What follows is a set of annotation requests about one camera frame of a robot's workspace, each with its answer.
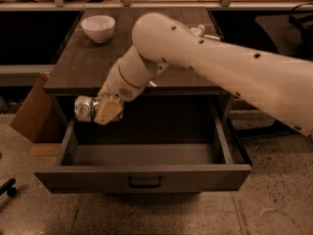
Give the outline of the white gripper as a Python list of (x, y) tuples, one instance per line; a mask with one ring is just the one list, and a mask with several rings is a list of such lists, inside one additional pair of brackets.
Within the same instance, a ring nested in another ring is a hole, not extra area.
[(148, 61), (131, 46), (111, 67), (98, 93), (98, 97), (110, 96), (103, 97), (96, 105), (94, 121), (106, 125), (118, 119), (123, 111), (122, 101), (135, 100), (150, 81), (156, 79), (167, 68), (168, 64), (165, 61), (160, 63)]

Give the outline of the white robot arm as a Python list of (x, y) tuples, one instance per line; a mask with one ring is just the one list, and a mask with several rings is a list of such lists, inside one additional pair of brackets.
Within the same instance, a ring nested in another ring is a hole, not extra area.
[(135, 22), (131, 48), (111, 68), (94, 121), (105, 125), (169, 66), (206, 78), (292, 129), (313, 132), (313, 63), (195, 35), (158, 13)]

